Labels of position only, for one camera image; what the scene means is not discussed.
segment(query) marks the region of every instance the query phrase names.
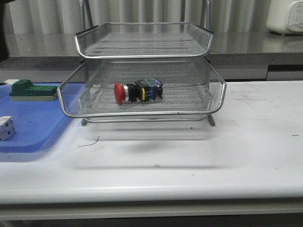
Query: blue tray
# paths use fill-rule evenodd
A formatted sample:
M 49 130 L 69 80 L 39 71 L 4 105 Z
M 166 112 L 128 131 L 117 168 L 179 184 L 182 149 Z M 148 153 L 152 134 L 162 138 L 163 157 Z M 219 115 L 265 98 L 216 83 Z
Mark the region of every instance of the blue tray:
M 11 101 L 8 85 L 0 86 L 0 117 L 12 116 L 16 132 L 0 141 L 0 153 L 36 152 L 66 118 L 59 100 L 49 102 Z

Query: metal tray frame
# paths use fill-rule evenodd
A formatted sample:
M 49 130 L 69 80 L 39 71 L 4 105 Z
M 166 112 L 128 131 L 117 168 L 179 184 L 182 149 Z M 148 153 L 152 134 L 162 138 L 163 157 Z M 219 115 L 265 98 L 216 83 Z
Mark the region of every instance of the metal tray frame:
M 75 36 L 86 59 L 203 56 L 212 40 L 211 31 L 190 22 L 106 23 Z
M 176 69 L 176 72 L 179 73 L 179 75 L 176 75 L 179 81 L 182 81 L 184 78 L 185 82 L 187 82 L 187 78 L 193 75 L 197 76 L 196 79 L 200 79 L 201 81 L 193 80 L 193 82 L 188 82 L 186 85 L 177 85 L 176 87 L 177 89 L 181 89 L 182 95 L 176 99 L 170 98 L 169 102 L 166 103 L 159 101 L 158 103 L 150 104 L 149 102 L 144 104 L 136 102 L 135 105 L 127 103 L 118 105 L 113 94 L 113 81 L 122 80 L 124 77 L 129 79 L 127 75 L 133 78 L 133 74 L 147 73 L 148 69 L 144 70 L 140 64 L 153 67 L 153 69 L 158 70 L 157 73 L 160 72 L 160 79 L 162 77 L 164 78 L 164 97 L 165 89 L 168 90 L 165 86 L 169 87 L 173 84 L 171 81 L 165 84 L 165 77 L 169 76 L 166 75 L 166 73 L 169 73 L 175 66 L 180 66 L 181 69 L 184 68 L 184 71 Z M 207 97 L 199 93 L 201 87 L 203 87 L 204 90 L 205 88 L 209 88 Z M 112 93 L 109 95 L 102 93 L 104 89 Z M 210 114 L 217 112 L 221 108 L 225 90 L 225 81 L 215 72 L 205 57 L 106 59 L 85 60 L 85 62 L 58 87 L 58 96 L 62 110 L 67 116 L 71 118 L 85 118 L 87 122 L 198 121 L 209 116 L 210 122 L 214 124 Z M 191 103 L 188 104 L 190 108 L 187 109 L 187 106 L 182 108 L 182 106 L 178 104 L 179 99 L 182 97 L 188 99 L 189 96 L 193 98 L 193 100 L 190 101 Z M 206 104 L 200 104 L 199 101 L 201 100 L 206 102 Z M 94 111 L 90 112 L 92 105 L 98 105 L 97 108 L 100 109 L 100 112 L 96 112 L 94 109 L 92 109 Z

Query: white curtain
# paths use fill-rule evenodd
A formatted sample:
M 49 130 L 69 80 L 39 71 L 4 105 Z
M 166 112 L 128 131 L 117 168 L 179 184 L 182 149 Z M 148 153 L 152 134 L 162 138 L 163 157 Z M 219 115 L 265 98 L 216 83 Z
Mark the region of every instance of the white curtain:
M 265 31 L 270 0 L 212 0 L 211 30 Z M 89 0 L 94 25 L 107 22 L 200 24 L 202 0 Z M 15 0 L 5 7 L 7 34 L 81 31 L 79 0 Z

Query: wire mesh desk tray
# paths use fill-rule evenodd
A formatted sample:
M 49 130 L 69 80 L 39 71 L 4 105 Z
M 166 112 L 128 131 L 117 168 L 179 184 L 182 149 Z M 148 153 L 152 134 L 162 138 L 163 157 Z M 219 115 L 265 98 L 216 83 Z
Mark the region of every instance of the wire mesh desk tray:
M 162 99 L 115 100 L 114 84 L 156 77 Z M 59 87 L 63 112 L 88 122 L 192 121 L 218 111 L 226 83 L 204 57 L 86 60 Z
M 154 58 L 206 55 L 213 34 L 189 22 L 107 23 L 75 36 L 84 58 Z

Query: gray countertop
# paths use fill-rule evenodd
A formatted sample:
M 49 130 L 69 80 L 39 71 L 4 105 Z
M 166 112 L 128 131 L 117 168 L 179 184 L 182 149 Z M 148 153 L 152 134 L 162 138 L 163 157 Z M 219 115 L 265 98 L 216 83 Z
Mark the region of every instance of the gray countertop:
M 74 68 L 79 65 L 74 35 L 6 35 L 10 59 L 0 68 Z M 213 65 L 296 65 L 303 62 L 303 35 L 215 33 Z

